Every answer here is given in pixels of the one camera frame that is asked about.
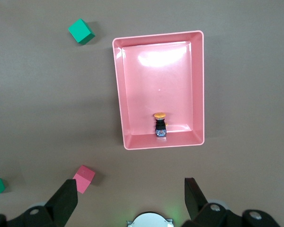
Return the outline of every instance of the pink plastic bin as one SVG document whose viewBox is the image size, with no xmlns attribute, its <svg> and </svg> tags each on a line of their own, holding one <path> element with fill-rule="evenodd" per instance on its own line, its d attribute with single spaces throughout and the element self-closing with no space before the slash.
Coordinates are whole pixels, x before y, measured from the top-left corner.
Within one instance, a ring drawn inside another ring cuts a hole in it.
<svg viewBox="0 0 284 227">
<path fill-rule="evenodd" d="M 113 40 L 124 147 L 128 150 L 204 143 L 202 31 Z M 157 112 L 167 136 L 155 135 Z"/>
</svg>

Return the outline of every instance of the silver bolt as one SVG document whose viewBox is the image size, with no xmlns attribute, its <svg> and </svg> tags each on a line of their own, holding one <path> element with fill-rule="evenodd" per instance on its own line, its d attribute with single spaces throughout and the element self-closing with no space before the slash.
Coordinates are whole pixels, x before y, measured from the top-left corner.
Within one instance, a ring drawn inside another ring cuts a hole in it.
<svg viewBox="0 0 284 227">
<path fill-rule="evenodd" d="M 30 215 L 35 215 L 35 214 L 37 214 L 39 212 L 39 209 L 33 209 L 33 210 L 31 210 L 30 211 Z"/>
<path fill-rule="evenodd" d="M 217 204 L 212 204 L 210 205 L 210 208 L 213 210 L 213 211 L 220 211 L 220 207 L 217 205 Z"/>
<path fill-rule="evenodd" d="M 261 220 L 262 219 L 261 215 L 258 212 L 255 212 L 255 211 L 250 212 L 249 215 L 251 217 L 253 217 L 254 219 L 256 219 L 256 220 Z"/>
</svg>

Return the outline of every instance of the pink tray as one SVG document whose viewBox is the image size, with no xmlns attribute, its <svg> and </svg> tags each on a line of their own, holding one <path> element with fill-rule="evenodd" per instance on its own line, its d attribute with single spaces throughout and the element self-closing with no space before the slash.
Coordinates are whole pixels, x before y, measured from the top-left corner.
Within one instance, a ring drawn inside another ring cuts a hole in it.
<svg viewBox="0 0 284 227">
<path fill-rule="evenodd" d="M 204 143 L 204 35 L 190 31 L 113 40 L 124 147 Z M 156 112 L 167 136 L 155 135 Z"/>
</svg>

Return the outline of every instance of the screw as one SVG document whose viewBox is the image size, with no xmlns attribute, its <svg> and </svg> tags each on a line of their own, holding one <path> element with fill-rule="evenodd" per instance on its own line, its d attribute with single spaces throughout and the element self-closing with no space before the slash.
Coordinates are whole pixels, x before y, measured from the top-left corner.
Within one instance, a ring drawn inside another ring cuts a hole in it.
<svg viewBox="0 0 284 227">
<path fill-rule="evenodd" d="M 39 212 L 39 209 L 33 209 L 33 210 L 31 210 L 30 211 L 30 215 L 35 215 L 35 214 L 37 214 Z"/>
<path fill-rule="evenodd" d="M 212 204 L 210 205 L 210 208 L 213 210 L 213 211 L 220 211 L 220 207 L 217 205 L 217 204 Z"/>
<path fill-rule="evenodd" d="M 258 212 L 255 212 L 255 211 L 250 212 L 249 215 L 251 217 L 253 217 L 254 219 L 256 219 L 256 220 L 261 220 L 262 219 L 261 215 Z"/>
</svg>

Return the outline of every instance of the gray floor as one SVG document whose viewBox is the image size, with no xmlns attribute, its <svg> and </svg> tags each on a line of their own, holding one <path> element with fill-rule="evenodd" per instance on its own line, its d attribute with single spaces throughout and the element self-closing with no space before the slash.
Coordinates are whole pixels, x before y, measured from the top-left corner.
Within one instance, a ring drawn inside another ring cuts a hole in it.
<svg viewBox="0 0 284 227">
<path fill-rule="evenodd" d="M 80 17 L 97 34 L 85 46 L 68 32 Z M 205 144 L 125 150 L 112 40 L 189 30 L 205 35 Z M 69 227 L 149 210 L 179 227 L 185 177 L 284 227 L 284 0 L 0 0 L 0 213 L 48 200 L 82 164 L 96 177 Z"/>
</svg>

